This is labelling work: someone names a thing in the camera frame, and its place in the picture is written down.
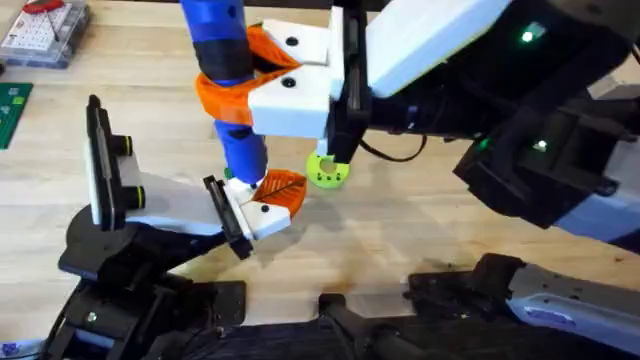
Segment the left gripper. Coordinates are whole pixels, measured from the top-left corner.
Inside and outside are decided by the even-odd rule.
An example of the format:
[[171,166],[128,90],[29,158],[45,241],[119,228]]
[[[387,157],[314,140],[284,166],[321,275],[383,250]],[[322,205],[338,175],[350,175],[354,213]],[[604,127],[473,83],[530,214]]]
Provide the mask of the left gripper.
[[260,240],[291,225],[307,179],[268,169],[254,185],[213,176],[194,186],[140,169],[131,139],[90,138],[84,147],[89,203],[71,220],[60,270],[86,280],[158,276],[222,245],[239,259]]

